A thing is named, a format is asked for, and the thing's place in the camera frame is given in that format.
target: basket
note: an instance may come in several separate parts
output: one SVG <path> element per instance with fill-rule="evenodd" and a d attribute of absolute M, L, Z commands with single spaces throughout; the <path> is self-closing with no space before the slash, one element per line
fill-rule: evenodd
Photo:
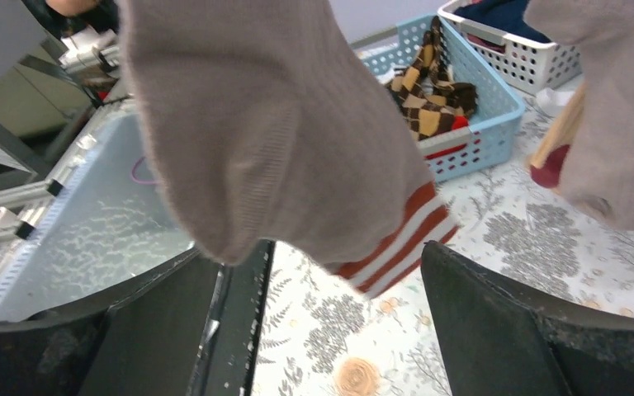
<path fill-rule="evenodd" d="M 397 46 L 362 58 L 371 73 L 388 73 L 394 65 L 412 62 L 432 18 L 428 15 L 402 23 L 352 43 L 352 47 L 367 47 L 396 35 Z M 507 162 L 525 111 L 521 98 L 446 21 L 442 21 L 442 38 L 442 61 L 452 66 L 456 81 L 475 84 L 478 107 L 466 128 L 418 142 L 436 182 Z"/>
<path fill-rule="evenodd" d="M 470 43 L 512 87 L 535 94 L 545 87 L 556 88 L 582 73 L 580 53 L 574 46 L 539 43 L 453 14 L 475 0 L 451 0 L 438 15 L 453 24 L 465 37 L 473 35 L 498 48 Z"/>

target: purple cable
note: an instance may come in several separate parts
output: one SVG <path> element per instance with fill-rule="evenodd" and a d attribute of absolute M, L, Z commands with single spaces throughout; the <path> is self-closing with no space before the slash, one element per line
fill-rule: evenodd
<path fill-rule="evenodd" d="M 141 179 L 138 179 L 137 176 L 135 176 L 135 174 L 137 173 L 137 169 L 140 167 L 140 165 L 142 165 L 143 162 L 144 162 L 144 157 L 140 157 L 140 159 L 138 159 L 135 165 L 132 167 L 132 171 L 130 171 L 130 177 L 132 178 L 132 181 L 137 184 L 141 184 L 142 186 L 156 185 L 157 182 L 154 180 L 141 180 Z"/>

